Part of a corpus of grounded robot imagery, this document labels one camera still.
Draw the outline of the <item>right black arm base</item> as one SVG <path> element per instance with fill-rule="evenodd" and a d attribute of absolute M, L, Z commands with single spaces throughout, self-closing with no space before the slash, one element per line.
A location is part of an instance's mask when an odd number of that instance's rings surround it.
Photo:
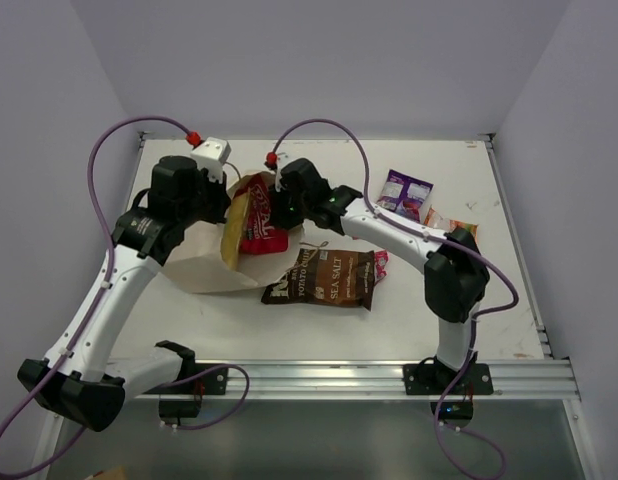
<path fill-rule="evenodd" d="M 435 413 L 441 394 L 456 375 L 454 370 L 444 366 L 434 357 L 402 366 L 405 393 L 411 396 L 436 397 L 430 403 L 432 413 Z M 475 397 L 493 394 L 494 387 L 489 366 L 477 363 L 476 357 L 473 357 L 463 376 L 453 384 L 443 400 L 439 409 L 439 419 L 455 426 L 465 427 L 473 419 Z"/>

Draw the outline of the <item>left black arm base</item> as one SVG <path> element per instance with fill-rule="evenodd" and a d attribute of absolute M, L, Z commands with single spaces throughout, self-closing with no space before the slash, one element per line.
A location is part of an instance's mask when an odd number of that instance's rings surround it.
<path fill-rule="evenodd" d="M 146 395 L 158 399 L 159 418 L 168 425 L 181 425 L 184 420 L 194 420 L 202 409 L 206 396 L 223 396 L 226 393 L 229 369 L 220 364 L 196 363 L 193 370 L 184 378 L 211 369 L 191 382 L 178 386 L 158 386 L 146 392 Z"/>

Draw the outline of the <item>orange snack packet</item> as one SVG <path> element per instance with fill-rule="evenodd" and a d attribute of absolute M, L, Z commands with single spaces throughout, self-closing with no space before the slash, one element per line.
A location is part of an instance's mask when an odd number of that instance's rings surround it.
<path fill-rule="evenodd" d="M 424 220 L 424 225 L 434 229 L 444 230 L 451 233 L 456 228 L 467 230 L 474 238 L 477 237 L 478 226 L 476 224 L 466 223 L 459 220 L 454 220 L 441 215 L 433 207 L 430 207 Z"/>

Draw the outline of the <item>purple snack packet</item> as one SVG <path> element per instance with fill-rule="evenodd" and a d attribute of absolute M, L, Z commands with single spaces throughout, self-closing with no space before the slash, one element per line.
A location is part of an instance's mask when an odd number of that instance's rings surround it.
<path fill-rule="evenodd" d="M 377 204 L 390 212 L 421 222 L 421 209 L 434 185 L 390 169 Z"/>

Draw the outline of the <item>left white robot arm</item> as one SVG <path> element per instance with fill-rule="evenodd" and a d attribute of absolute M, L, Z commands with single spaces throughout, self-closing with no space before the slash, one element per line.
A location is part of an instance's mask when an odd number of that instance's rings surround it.
<path fill-rule="evenodd" d="M 147 285 L 198 222 L 222 223 L 230 205 L 220 160 L 166 156 L 116 221 L 104 271 L 61 338 L 17 377 L 37 403 L 89 430 L 108 428 L 126 401 L 156 388 L 190 390 L 195 353 L 161 341 L 144 358 L 113 362 L 114 344 Z"/>

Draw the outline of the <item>beige paper bag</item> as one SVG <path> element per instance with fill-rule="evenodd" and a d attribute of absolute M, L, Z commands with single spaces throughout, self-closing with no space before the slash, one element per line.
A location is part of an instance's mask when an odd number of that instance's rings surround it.
<path fill-rule="evenodd" d="M 233 194 L 238 183 L 228 189 Z M 221 258 L 220 244 L 224 225 L 203 222 L 194 224 L 185 232 L 183 243 L 176 247 L 163 268 L 163 274 L 181 290 L 192 294 L 227 293 L 265 287 L 278 281 L 295 264 L 300 249 L 316 249 L 315 244 L 303 241 L 304 230 L 295 227 L 288 232 L 289 247 L 285 252 L 265 255 L 247 255 L 239 251 L 238 267 L 230 270 Z"/>

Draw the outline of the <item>brown sea salt chips bag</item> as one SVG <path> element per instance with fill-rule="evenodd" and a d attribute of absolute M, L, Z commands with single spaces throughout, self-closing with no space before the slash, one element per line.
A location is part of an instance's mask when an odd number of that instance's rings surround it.
<path fill-rule="evenodd" d="M 375 253 L 301 248 L 296 264 L 261 297 L 265 305 L 372 308 Z"/>

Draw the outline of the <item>tan yellow chips bag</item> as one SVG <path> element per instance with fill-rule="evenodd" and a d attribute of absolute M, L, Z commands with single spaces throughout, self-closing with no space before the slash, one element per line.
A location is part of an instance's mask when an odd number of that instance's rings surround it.
<path fill-rule="evenodd" d="M 243 193 L 235 197 L 228 210 L 227 220 L 220 244 L 221 258 L 232 271 L 238 267 L 239 249 L 249 211 L 249 196 Z"/>

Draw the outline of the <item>red snack packet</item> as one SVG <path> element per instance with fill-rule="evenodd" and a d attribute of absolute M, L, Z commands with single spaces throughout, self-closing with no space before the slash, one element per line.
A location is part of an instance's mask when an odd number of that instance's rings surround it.
<path fill-rule="evenodd" d="M 387 276 L 387 263 L 389 255 L 386 250 L 378 250 L 374 252 L 374 272 L 375 284 L 380 283 Z"/>

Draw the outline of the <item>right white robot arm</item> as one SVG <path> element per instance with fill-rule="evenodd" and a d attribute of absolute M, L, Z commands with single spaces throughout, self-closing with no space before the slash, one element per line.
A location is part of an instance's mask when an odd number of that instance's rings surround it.
<path fill-rule="evenodd" d="M 470 380 L 472 321 L 490 275 L 478 260 L 470 233 L 448 234 L 369 207 L 363 195 L 346 185 L 331 187 L 314 164 L 300 158 L 275 169 L 274 225 L 292 229 L 305 221 L 341 236 L 371 243 L 414 267 L 424 278 L 424 298 L 438 318 L 434 379 L 440 389 L 457 392 Z"/>

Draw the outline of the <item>pink Real chips bag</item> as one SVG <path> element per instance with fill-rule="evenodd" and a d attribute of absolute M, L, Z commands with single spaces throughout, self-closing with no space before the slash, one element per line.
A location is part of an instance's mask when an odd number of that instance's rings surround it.
<path fill-rule="evenodd" d="M 272 202 L 269 187 L 273 176 L 268 172 L 250 174 L 238 183 L 233 194 L 236 198 L 249 193 L 250 207 L 239 251 L 247 255 L 265 255 L 285 252 L 289 247 L 289 235 L 284 229 L 271 223 Z"/>

